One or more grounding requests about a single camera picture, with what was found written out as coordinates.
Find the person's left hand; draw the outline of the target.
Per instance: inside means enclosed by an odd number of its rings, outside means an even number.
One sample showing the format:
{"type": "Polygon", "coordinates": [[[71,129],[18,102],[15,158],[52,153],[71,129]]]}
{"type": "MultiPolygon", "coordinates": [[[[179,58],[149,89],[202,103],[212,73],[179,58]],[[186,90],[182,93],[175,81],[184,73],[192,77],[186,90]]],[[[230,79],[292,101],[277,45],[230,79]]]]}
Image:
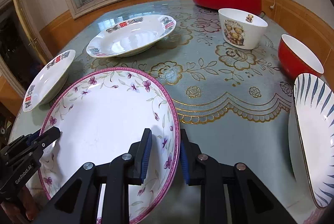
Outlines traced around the person's left hand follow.
{"type": "MultiPolygon", "coordinates": [[[[19,199],[25,208],[26,218],[29,221],[33,221],[37,217],[39,209],[37,207],[36,202],[33,199],[33,196],[31,195],[29,189],[26,186],[24,186],[20,191],[19,199]]],[[[7,214],[9,219],[12,221],[12,223],[24,223],[22,222],[24,218],[23,215],[21,214],[20,209],[13,203],[3,202],[1,203],[1,207],[7,214]]]]}

